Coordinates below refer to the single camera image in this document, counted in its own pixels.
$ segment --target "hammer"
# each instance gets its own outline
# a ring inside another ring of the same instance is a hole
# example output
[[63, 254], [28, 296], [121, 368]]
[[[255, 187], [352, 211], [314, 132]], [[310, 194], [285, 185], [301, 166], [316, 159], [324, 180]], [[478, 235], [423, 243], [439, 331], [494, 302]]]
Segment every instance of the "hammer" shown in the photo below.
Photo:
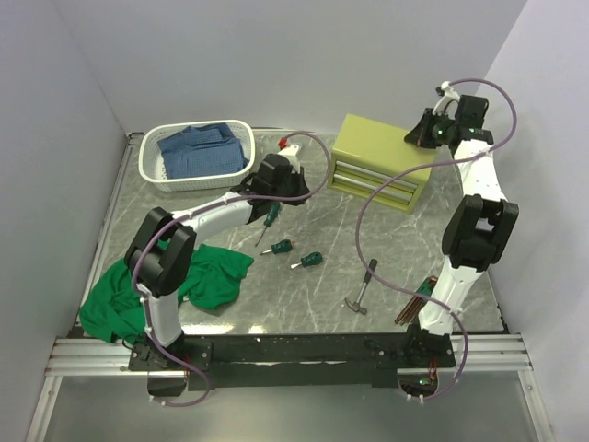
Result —
[[[378, 261], [373, 258], [372, 260], [370, 260], [368, 267], [370, 268], [370, 270], [374, 271], [376, 269], [377, 264]], [[363, 315], [365, 315], [368, 311], [365, 308], [360, 307], [360, 303], [362, 302], [362, 298], [364, 297], [364, 292], [366, 291], [366, 287], [370, 282], [370, 278], [372, 278], [372, 275], [368, 271], [366, 271], [366, 274], [364, 275], [364, 280], [362, 282], [362, 287], [360, 287], [360, 293], [358, 294], [358, 297], [353, 303], [350, 303], [347, 297], [343, 299], [346, 302], [346, 306], [348, 306], [352, 311], [355, 311], [356, 313], [362, 313]]]

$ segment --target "blue cloth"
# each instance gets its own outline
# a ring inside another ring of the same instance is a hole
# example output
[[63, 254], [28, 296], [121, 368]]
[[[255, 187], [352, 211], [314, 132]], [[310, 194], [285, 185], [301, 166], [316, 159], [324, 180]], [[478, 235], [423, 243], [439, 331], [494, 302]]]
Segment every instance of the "blue cloth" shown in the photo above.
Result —
[[169, 179], [226, 175], [242, 170], [248, 159], [226, 123], [189, 126], [157, 142]]

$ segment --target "white laundry basket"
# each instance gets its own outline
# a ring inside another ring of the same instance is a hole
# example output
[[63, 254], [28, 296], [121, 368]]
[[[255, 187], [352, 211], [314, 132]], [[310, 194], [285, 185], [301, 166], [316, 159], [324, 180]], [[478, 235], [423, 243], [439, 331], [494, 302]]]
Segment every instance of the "white laundry basket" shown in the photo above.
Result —
[[[159, 150], [157, 142], [167, 138], [176, 132], [180, 132], [188, 126], [201, 127], [207, 124], [225, 122], [233, 135], [241, 141], [243, 155], [248, 159], [248, 165], [236, 173], [227, 175], [212, 175], [200, 178], [185, 178], [169, 180], [166, 175], [164, 158]], [[139, 173], [144, 180], [153, 182], [155, 186], [164, 192], [197, 191], [201, 189], [215, 189], [219, 187], [231, 187], [239, 184], [251, 171], [256, 160], [256, 145], [254, 133], [251, 128], [239, 120], [222, 120], [217, 122], [182, 122], [180, 124], [166, 124], [152, 129], [144, 137], [139, 151]]]

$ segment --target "crumpled green fabric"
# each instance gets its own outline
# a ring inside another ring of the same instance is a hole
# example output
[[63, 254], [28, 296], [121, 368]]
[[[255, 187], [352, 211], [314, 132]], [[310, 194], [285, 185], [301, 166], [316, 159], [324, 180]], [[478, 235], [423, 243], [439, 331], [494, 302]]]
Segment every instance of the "crumpled green fabric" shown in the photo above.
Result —
[[[196, 307], [215, 309], [236, 300], [253, 262], [243, 253], [202, 244], [192, 253], [178, 302], [186, 297]], [[87, 334], [108, 343], [119, 338], [134, 343], [143, 334], [143, 308], [123, 260], [112, 264], [92, 288], [80, 309], [80, 323]]]

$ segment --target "short screwdriver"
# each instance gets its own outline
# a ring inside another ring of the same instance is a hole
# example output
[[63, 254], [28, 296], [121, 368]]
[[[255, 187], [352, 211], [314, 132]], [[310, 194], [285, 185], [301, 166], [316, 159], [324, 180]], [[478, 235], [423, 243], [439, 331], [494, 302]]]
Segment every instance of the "short screwdriver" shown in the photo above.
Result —
[[271, 245], [271, 249], [265, 250], [260, 253], [260, 255], [267, 255], [268, 253], [286, 253], [287, 251], [291, 251], [295, 244], [290, 239], [283, 239], [276, 244]]
[[280, 203], [273, 203], [270, 208], [270, 212], [268, 212], [268, 214], [266, 215], [266, 219], [264, 219], [264, 229], [261, 231], [260, 238], [258, 239], [258, 242], [256, 242], [256, 244], [254, 245], [254, 247], [258, 247], [258, 244], [260, 244], [260, 241], [263, 238], [264, 233], [266, 233], [266, 229], [272, 225], [272, 223], [278, 216], [278, 212], [280, 212]]
[[321, 256], [321, 253], [319, 253], [318, 251], [314, 251], [313, 253], [310, 253], [301, 258], [301, 261], [297, 264], [291, 265], [291, 269], [295, 269], [299, 265], [302, 265], [303, 267], [308, 267], [309, 265], [317, 265], [321, 264], [322, 262], [323, 256]]

